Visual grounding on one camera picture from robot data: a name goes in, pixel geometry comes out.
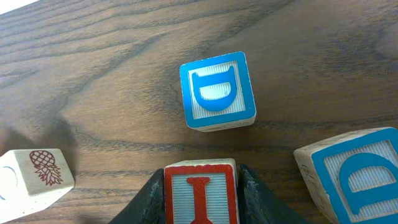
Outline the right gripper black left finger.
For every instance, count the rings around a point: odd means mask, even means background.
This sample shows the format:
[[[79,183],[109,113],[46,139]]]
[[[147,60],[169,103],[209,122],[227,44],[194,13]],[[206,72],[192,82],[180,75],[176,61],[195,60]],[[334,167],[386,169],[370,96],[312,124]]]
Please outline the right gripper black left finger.
[[[156,170],[109,224],[165,224],[164,170]]]

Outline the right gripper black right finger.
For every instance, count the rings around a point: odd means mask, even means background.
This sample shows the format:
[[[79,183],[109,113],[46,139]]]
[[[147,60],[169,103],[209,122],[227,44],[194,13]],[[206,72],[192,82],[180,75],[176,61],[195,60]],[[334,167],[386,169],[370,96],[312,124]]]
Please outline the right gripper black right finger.
[[[237,193],[242,224],[308,224],[245,164],[239,165]]]

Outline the red letter I block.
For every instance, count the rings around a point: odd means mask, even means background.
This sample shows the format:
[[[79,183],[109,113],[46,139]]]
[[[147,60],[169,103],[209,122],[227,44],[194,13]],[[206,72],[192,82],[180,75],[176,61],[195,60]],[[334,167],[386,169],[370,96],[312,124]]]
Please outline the red letter I block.
[[[238,224],[236,162],[187,160],[164,169],[167,224]]]

